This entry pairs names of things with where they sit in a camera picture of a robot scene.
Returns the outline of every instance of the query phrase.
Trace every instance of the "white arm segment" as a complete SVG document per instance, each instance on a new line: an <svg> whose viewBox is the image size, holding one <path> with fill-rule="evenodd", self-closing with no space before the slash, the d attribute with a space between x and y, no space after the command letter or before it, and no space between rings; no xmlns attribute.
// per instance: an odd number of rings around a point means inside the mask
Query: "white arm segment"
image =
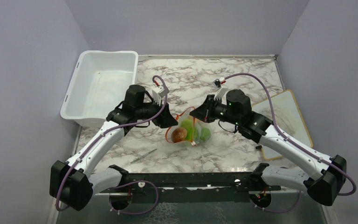
<svg viewBox="0 0 358 224"><path fill-rule="evenodd" d="M268 166L263 170L262 179L269 186L283 186L291 189L307 192L304 181L309 176L303 170L291 170Z"/></svg>
<svg viewBox="0 0 358 224"><path fill-rule="evenodd" d="M228 88L222 85L222 87L219 90L217 90L214 99L223 98L223 96L227 92L227 90L228 90Z"/></svg>
<svg viewBox="0 0 358 224"><path fill-rule="evenodd" d="M113 121L105 121L99 131L94 135L94 137L74 156L70 157L67 162L69 166L72 166L73 163L79 159L79 156L91 145L91 143L103 135L103 132L107 129L118 126L117 123ZM74 169L83 169L84 174L90 178L91 173L93 172L95 166L103 158L103 156L116 144L120 139L124 137L124 130L122 128L111 131L110 133L102 136L102 138L92 146L92 149L87 152L83 159L74 167Z"/></svg>
<svg viewBox="0 0 358 224"><path fill-rule="evenodd" d="M108 188L117 187L121 180L121 173L115 169L107 168L106 170L92 174L89 182L93 184L93 193L97 194Z"/></svg>
<svg viewBox="0 0 358 224"><path fill-rule="evenodd" d="M275 130L273 125L270 125L267 130L265 131L267 134L260 138L260 144L270 147L271 149L277 151L285 158L289 159L296 165L298 165L302 170L304 170L312 179L316 180L322 176L321 171L327 170L329 167L328 165L318 162L318 160L314 159L313 157L307 155L297 147L295 147L290 142L286 141L278 132ZM295 138L289 136L292 141L299 144L312 154L316 155L317 157L323 158L327 161L330 160L330 156L320 153L305 144L301 143L300 141L296 140Z"/></svg>

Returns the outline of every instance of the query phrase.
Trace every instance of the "brown fruit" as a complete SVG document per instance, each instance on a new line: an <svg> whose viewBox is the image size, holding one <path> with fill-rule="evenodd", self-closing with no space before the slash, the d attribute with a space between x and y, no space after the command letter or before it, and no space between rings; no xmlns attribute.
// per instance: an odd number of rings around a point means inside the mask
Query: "brown fruit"
<svg viewBox="0 0 358 224"><path fill-rule="evenodd" d="M176 128L172 134L171 139L173 143L183 141L187 136L187 130L183 127Z"/></svg>

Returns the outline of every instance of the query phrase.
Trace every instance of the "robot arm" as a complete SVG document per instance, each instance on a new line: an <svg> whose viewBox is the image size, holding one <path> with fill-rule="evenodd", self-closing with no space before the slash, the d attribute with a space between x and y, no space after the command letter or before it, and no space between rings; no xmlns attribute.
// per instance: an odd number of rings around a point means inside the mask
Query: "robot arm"
<svg viewBox="0 0 358 224"><path fill-rule="evenodd" d="M344 172L346 171L346 160L339 155L331 158L287 134L284 138L270 119L252 111L250 98L241 90L229 91L226 94L227 104L221 103L222 80L224 79L214 82L215 86L219 88L218 93L207 95L204 103L190 112L190 115L207 123L219 119L236 125L242 136L274 149L302 169L300 171L287 170L262 163L256 169L256 174L263 179L264 184L304 191L320 204L332 205L346 178L329 165L322 163L322 160L331 161ZM319 159L299 150L292 142L300 145L308 153L316 155Z"/></svg>
<svg viewBox="0 0 358 224"><path fill-rule="evenodd" d="M79 152L65 163L56 161L50 174L50 195L56 197L76 210L86 206L91 197L110 187L117 186L122 174L115 169L92 174L97 163L120 141L137 123L138 120L151 120L156 126L167 128L178 122L169 112L166 102L161 98L167 95L168 89L157 86L153 97L140 85L131 85L125 99L111 111L101 129ZM152 102L145 103L147 95Z"/></svg>

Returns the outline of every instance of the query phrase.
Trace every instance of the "green fruit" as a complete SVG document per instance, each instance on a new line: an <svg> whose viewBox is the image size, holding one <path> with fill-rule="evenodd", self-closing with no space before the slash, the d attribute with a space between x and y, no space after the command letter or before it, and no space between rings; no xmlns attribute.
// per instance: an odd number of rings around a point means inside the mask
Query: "green fruit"
<svg viewBox="0 0 358 224"><path fill-rule="evenodd" d="M193 128L193 120L192 119L185 119L180 124L181 127L184 128Z"/></svg>
<svg viewBox="0 0 358 224"><path fill-rule="evenodd" d="M207 142L211 138L211 130L206 127L201 128L201 136L200 140L203 142Z"/></svg>
<svg viewBox="0 0 358 224"><path fill-rule="evenodd" d="M193 140L196 140L197 138L198 138L198 129L195 128L193 133Z"/></svg>
<svg viewBox="0 0 358 224"><path fill-rule="evenodd" d="M185 119L180 123L180 127L186 129L187 135L185 140L190 141L193 133L193 120L192 119Z"/></svg>

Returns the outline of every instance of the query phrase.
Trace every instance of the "cable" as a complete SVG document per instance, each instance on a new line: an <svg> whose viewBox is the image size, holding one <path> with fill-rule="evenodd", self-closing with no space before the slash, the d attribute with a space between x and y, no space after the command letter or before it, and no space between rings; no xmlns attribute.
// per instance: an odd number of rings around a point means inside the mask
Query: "cable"
<svg viewBox="0 0 358 224"><path fill-rule="evenodd" d="M219 125L219 127L221 128L221 129L223 129L224 131L226 131L226 132L230 132L230 133L237 133L237 125L234 127L234 131L228 131L228 130L226 130L226 129L224 129L222 126L221 126L221 124L220 124L220 120L217 122L217 124Z"/></svg>
<svg viewBox="0 0 358 224"><path fill-rule="evenodd" d="M126 187L128 185L139 183L139 182L145 182L145 183L148 183L148 184L150 184L150 185L152 185L154 187L154 190L156 190L156 201L154 202L154 204L148 210L145 210L145 211L142 211L142 212L127 212L127 211L121 211L121 210L114 209L113 206L112 206L112 203L111 203L111 199L109 198L109 205L111 207L110 211L115 211L118 214L123 213L123 214L126 214L126 215L142 215L142 214L145 214L145 213L153 210L157 206L157 203L158 203L158 189L157 189L156 185L154 185L152 182L150 182L150 181L134 181L134 182L123 184L121 186L114 187L113 189L123 188L123 187Z"/></svg>
<svg viewBox="0 0 358 224"><path fill-rule="evenodd" d="M79 159L81 161L81 159L91 150L91 148L100 140L103 138L103 136L109 134L111 131L114 131L116 129L119 129L119 128L122 128L122 127L128 127L128 126L136 126L136 125L140 125L140 124L143 124L143 123L146 123L146 122L149 122L153 119L155 119L157 116L159 116L162 111L164 110L164 107L167 103L167 100L168 100L168 89L167 89L167 86L164 82L164 80L162 79L162 77L160 76L153 76L152 80L153 82L157 82L155 81L155 78L158 78L162 84L163 84L163 87L165 89L165 99L164 99L164 103L161 107L161 109L151 118L149 119L146 119L146 120L143 120L143 121L139 121L139 122L134 122L134 123L129 123L129 124L123 124L123 125L118 125L116 127L112 127L112 128L109 128L107 129L106 131L103 132L103 135L98 135L97 138L95 138L94 141L91 142L91 144L87 147L87 149L79 156ZM58 192L57 192L57 197L56 197L56 201L55 201L55 209L57 209L57 211L64 211L66 210L67 208L69 208L69 205L67 205L65 208L60 208L60 197L61 197L61 193L62 193L62 189L64 188L64 185L65 185L65 182L69 176L69 174L72 172L72 170L76 167L76 165L79 163L78 160L76 160L72 166L69 167L67 173L65 174L64 178L62 179L61 181L61 184L60 184L60 187L58 189Z"/></svg>
<svg viewBox="0 0 358 224"><path fill-rule="evenodd" d="M285 212L288 212L288 211L291 211L293 209L295 209L299 204L300 204L300 200L301 200L301 191L298 192L298 198L297 198L297 201L296 203L291 206L290 208L288 209L285 209L285 210L281 210L281 211L275 211L275 210L269 210L269 209L266 209L266 208L262 208L260 206L257 206L252 200L250 200L251 203L253 203L255 205L256 208L260 209L260 210L263 210L263 211L266 211L266 212L271 212L271 213L285 213Z"/></svg>
<svg viewBox="0 0 358 224"><path fill-rule="evenodd" d="M271 97L269 95L269 92L267 90L267 87L264 85L264 83L258 78L256 77L255 75L252 75L252 74L249 74L249 73L237 73L237 74L233 74L233 75L230 75L230 76L227 76L225 79L229 79L229 78L232 78L232 77L235 77L235 76L250 76L250 77L253 77L255 78L263 87L263 89L265 90L266 94L267 94L267 98L268 98L268 102L269 102L269 107L271 108L271 114L272 114L272 123L276 129L276 131L284 138L284 139L287 139L287 136L285 136L283 134L283 132L279 129L277 123L276 123L276 120L275 120L275 113L274 113L274 108L272 106L272 100L271 100ZM305 148L303 148L302 146L300 146L299 144L295 143L293 140L291 140L290 138L287 139L288 142L290 142L291 144L293 144L294 146L296 146L298 149L300 149L301 151L303 151L304 153L306 153L307 155L319 160L319 157L312 154L311 152L309 152L308 150L306 150ZM324 164L327 164L329 165L330 167L333 167L335 170L337 170L340 174L344 175L352 184L352 191L350 192L347 192L347 193L338 193L339 196L349 196L349 195L353 195L356 190L357 190L357 186L356 186L356 183L355 181L346 173L344 172L343 170L341 170L340 168L338 168L336 165L332 164L331 162L329 161L326 161L324 159L321 160L321 162L323 162Z"/></svg>
<svg viewBox="0 0 358 224"><path fill-rule="evenodd" d="M131 197L131 187L132 187L132 185L130 185L130 187L128 188L127 201L129 201L130 197Z"/></svg>
<svg viewBox="0 0 358 224"><path fill-rule="evenodd" d="M138 125L135 125L134 127L137 127L137 128L146 128L146 127L149 127L150 126L150 121L147 123L147 126L138 126Z"/></svg>

